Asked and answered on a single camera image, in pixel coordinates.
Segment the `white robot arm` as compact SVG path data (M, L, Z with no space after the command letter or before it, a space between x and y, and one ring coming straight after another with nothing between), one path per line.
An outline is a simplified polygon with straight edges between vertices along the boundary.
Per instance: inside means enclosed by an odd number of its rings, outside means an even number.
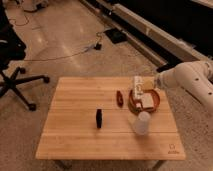
M154 85L165 90L182 87L213 113L213 64L208 61L183 62L155 75Z

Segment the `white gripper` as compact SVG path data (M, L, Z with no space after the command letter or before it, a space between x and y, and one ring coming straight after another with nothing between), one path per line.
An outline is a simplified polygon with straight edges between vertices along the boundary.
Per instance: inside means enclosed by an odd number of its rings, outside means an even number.
M133 77L133 97L140 99L145 90L154 88L154 83L151 81L145 81L141 76Z

